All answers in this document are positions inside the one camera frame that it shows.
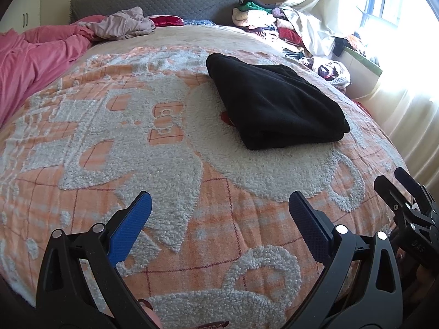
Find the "left hand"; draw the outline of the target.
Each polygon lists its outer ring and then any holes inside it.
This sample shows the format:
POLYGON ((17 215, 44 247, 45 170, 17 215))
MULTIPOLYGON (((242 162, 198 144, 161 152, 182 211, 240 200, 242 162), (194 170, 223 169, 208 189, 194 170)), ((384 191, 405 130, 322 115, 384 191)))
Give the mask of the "left hand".
MULTIPOLYGON (((159 315, 154 311, 152 304, 146 299, 138 299, 138 304, 141 306, 144 312, 153 320, 153 322, 159 326, 159 328, 165 328, 163 321, 159 318, 159 315)), ((178 319, 176 322, 176 328, 227 328, 230 322, 226 320, 220 320, 215 322, 198 322, 192 319, 178 319)))

